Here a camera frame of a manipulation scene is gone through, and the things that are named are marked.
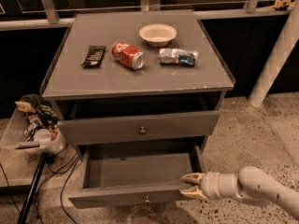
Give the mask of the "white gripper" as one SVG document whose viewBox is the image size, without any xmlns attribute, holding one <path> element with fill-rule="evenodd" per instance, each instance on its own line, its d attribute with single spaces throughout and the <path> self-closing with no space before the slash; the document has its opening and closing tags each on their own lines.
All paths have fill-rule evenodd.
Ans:
<svg viewBox="0 0 299 224">
<path fill-rule="evenodd" d="M 181 189 L 179 192 L 188 198 L 196 200 L 221 200 L 221 192 L 219 188 L 220 184 L 220 173 L 191 173 L 184 175 L 181 180 L 185 183 L 192 183 L 198 186 L 192 186 L 189 189 Z"/>
</svg>

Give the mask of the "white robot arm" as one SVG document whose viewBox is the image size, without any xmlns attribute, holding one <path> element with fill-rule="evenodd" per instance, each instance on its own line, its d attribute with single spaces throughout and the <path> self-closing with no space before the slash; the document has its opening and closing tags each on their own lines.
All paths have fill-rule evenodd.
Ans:
<svg viewBox="0 0 299 224">
<path fill-rule="evenodd" d="M 181 180 L 192 184 L 189 189 L 179 191 L 187 198 L 210 201 L 232 199 L 255 206 L 274 203 L 299 219 L 299 192 L 254 166 L 243 167 L 237 174 L 192 173 L 184 175 Z"/>
</svg>

